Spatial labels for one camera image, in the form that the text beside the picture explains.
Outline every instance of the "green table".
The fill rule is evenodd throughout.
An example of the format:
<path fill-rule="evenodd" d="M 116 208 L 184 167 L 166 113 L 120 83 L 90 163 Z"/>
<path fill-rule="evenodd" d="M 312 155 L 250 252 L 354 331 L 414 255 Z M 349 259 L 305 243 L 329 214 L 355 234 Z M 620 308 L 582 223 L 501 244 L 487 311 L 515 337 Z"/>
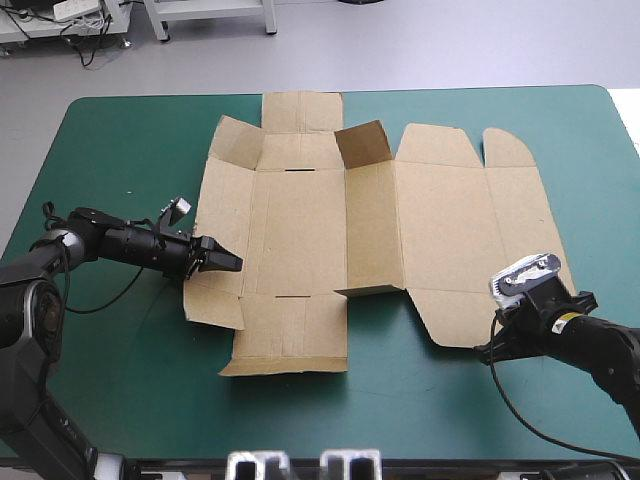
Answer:
<path fill-rule="evenodd" d="M 41 234 L 40 205 L 155 216 L 195 203 L 221 114 L 260 122 L 259 95 L 85 98 L 60 127 L 4 260 Z M 578 288 L 598 313 L 640 327 L 640 161 L 605 90 L 594 86 L 345 94 L 346 124 L 380 118 L 397 148 L 408 122 L 514 132 L 535 155 Z M 193 222 L 190 214 L 184 227 Z M 70 304 L 92 307 L 135 267 L 98 261 L 72 275 Z M 181 287 L 146 271 L 121 301 L 69 315 L 50 386 L 100 449 L 147 458 L 224 458 L 235 449 L 317 457 L 377 447 L 386 458 L 572 458 L 525 431 L 489 369 L 435 346 L 405 294 L 349 302 L 349 372 L 222 378 L 232 332 L 184 319 Z M 585 446 L 638 454 L 622 411 L 584 373 L 551 359 L 499 366 L 524 415 Z M 1 456 L 12 456 L 6 447 Z"/>

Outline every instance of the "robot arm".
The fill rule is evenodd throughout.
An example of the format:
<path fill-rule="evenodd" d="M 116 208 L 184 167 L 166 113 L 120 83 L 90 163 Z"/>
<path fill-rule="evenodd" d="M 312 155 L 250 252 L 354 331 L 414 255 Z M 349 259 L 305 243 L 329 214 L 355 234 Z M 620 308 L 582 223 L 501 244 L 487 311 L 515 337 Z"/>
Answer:
<path fill-rule="evenodd" d="M 492 278 L 502 330 L 493 361 L 547 355 L 591 374 L 622 405 L 640 436 L 640 329 L 589 316 L 597 308 L 590 292 L 571 296 L 558 277 L 553 254 L 526 257 Z M 491 345 L 476 347 L 489 364 Z"/>
<path fill-rule="evenodd" d="M 195 270 L 240 271 L 242 259 L 213 238 L 170 230 L 189 208 L 178 198 L 152 223 L 88 208 L 63 220 L 45 205 L 46 234 L 28 254 L 0 268 L 0 438 L 43 478 L 139 476 L 121 456 L 98 452 L 46 390 L 49 366 L 60 357 L 66 305 L 53 277 L 99 257 L 179 279 Z"/>

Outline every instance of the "cable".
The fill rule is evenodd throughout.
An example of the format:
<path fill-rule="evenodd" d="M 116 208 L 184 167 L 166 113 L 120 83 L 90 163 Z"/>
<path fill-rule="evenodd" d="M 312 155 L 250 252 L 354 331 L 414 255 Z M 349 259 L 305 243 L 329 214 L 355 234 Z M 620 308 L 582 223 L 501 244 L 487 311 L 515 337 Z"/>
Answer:
<path fill-rule="evenodd" d="M 496 367 L 495 367 L 495 363 L 494 363 L 494 360 L 493 360 L 493 349 L 494 349 L 495 334 L 496 334 L 496 324 L 497 323 L 498 323 L 498 316 L 496 315 L 495 317 L 493 317 L 493 321 L 491 322 L 491 337 L 490 337 L 490 341 L 489 341 L 489 368 L 491 369 L 491 376 L 493 377 L 493 383 L 496 384 L 496 388 L 498 389 L 498 392 L 500 393 L 500 396 L 502 397 L 502 400 L 504 400 L 504 403 L 507 405 L 509 410 L 511 410 L 511 413 L 513 414 L 513 416 L 516 417 L 516 419 L 527 430 L 529 430 L 531 433 L 533 433 L 535 436 L 541 438 L 542 440 L 545 440 L 545 441 L 547 441 L 549 443 L 553 443 L 554 445 L 557 445 L 559 447 L 563 447 L 563 448 L 567 448 L 569 450 L 573 450 L 574 452 L 586 453 L 587 455 L 595 455 L 595 456 L 598 456 L 598 457 L 612 458 L 612 459 L 615 459 L 615 460 L 621 460 L 621 461 L 627 461 L 627 462 L 640 462 L 640 458 L 629 457 L 627 455 L 620 455 L 620 454 L 617 454 L 617 453 L 604 452 L 604 451 L 600 451 L 600 450 L 593 450 L 593 449 L 590 449 L 590 448 L 579 447 L 579 446 L 573 445 L 571 443 L 563 442 L 562 440 L 558 440 L 556 438 L 550 437 L 549 435 L 546 435 L 546 434 L 542 433 L 540 430 L 538 430 L 533 425 L 531 425 L 529 422 L 527 422 L 527 420 L 525 420 L 525 418 L 520 414 L 518 409 L 516 409 L 516 407 L 513 405 L 513 403 L 511 402 L 511 400 L 509 399 L 509 397 L 507 395 L 507 392 L 504 390 L 504 388 L 502 387 L 502 384 L 500 383 L 500 380 L 498 379 L 498 374 L 496 372 Z"/>
<path fill-rule="evenodd" d="M 124 287 L 124 289 L 120 293 L 118 293 L 115 297 L 113 297 L 104 305 L 96 308 L 91 308 L 89 310 L 79 310 L 77 308 L 67 307 L 65 303 L 65 310 L 67 312 L 77 313 L 80 315 L 87 315 L 89 313 L 95 313 L 95 312 L 99 312 L 100 310 L 104 310 L 105 308 L 113 305 L 116 301 L 120 299 L 120 297 L 122 297 L 125 293 L 129 291 L 129 289 L 133 286 L 133 284 L 136 283 L 136 280 L 138 280 L 138 277 L 140 277 L 140 274 L 142 273 L 143 270 L 144 270 L 144 267 L 140 267 L 140 270 L 138 270 L 138 273 L 135 274 L 135 276 L 131 279 L 131 281 L 127 284 L 127 286 Z"/>
<path fill-rule="evenodd" d="M 96 45 L 91 50 L 91 56 L 89 57 L 89 61 L 85 61 L 84 55 L 82 55 L 82 52 L 80 51 L 80 48 L 78 48 L 78 46 L 73 46 L 74 50 L 78 52 L 78 55 L 80 56 L 80 63 L 84 68 L 87 68 L 89 65 L 93 63 L 93 59 L 96 56 L 96 52 L 102 46 L 102 40 L 104 36 L 107 34 L 107 32 L 109 31 L 110 26 L 111 26 L 111 15 L 108 15 L 106 18 L 105 26 L 100 29 L 100 33 L 98 34 L 98 41 L 96 42 Z"/>
<path fill-rule="evenodd" d="M 18 30 L 20 30 L 20 32 L 24 35 L 25 39 L 26 40 L 31 40 L 31 37 L 27 34 L 27 32 L 25 32 L 22 29 L 22 27 L 20 26 L 20 24 L 16 21 L 16 19 L 13 18 L 13 15 L 12 15 L 13 12 L 10 12 L 9 10 L 7 10 L 5 8 L 3 8 L 2 10 L 4 11 L 4 13 L 7 14 L 7 17 L 9 17 L 11 19 L 11 21 L 15 24 L 15 26 L 18 27 Z"/>

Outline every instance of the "cardboard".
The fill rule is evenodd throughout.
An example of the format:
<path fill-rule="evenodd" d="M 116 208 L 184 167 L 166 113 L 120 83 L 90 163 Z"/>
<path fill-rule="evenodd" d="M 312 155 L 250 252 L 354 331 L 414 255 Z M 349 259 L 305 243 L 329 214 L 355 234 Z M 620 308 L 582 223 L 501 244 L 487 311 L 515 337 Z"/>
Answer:
<path fill-rule="evenodd" d="M 489 339 L 496 305 L 488 282 L 505 266 L 554 252 L 573 291 L 544 187 L 524 143 L 487 129 L 483 165 L 463 130 L 410 124 L 395 160 L 384 160 L 390 152 L 372 153 L 370 146 L 380 147 L 386 138 L 367 139 L 384 136 L 378 127 L 336 133 L 343 158 L 349 157 L 345 165 L 356 166 L 346 174 L 349 271 L 348 288 L 340 293 L 404 288 L 434 342 L 473 347 Z"/>
<path fill-rule="evenodd" d="M 222 375 L 347 369 L 345 167 L 339 94 L 263 97 L 263 128 L 222 117 L 196 233 L 244 259 L 242 272 L 185 282 L 191 321 L 237 330 Z"/>
<path fill-rule="evenodd" d="M 339 94 L 263 97 L 262 128 L 222 117 L 195 231 L 244 259 L 196 273 L 184 307 L 236 330 L 226 376 L 347 369 L 347 297 L 407 290 L 433 340 L 488 340 L 491 275 L 532 253 L 563 261 L 533 156 L 487 129 L 410 124 L 393 158 L 379 121 L 342 129 Z M 564 280 L 572 287 L 565 264 Z"/>

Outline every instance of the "yellow label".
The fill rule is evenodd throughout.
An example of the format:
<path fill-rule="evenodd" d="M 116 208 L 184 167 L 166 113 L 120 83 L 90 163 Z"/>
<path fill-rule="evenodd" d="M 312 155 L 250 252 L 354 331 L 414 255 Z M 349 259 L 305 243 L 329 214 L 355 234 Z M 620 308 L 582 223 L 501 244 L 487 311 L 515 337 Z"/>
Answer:
<path fill-rule="evenodd" d="M 564 320 L 565 322 L 568 322 L 569 320 L 573 320 L 576 317 L 581 317 L 582 315 L 582 313 L 569 312 L 562 315 L 560 318 L 558 318 L 558 320 Z"/>

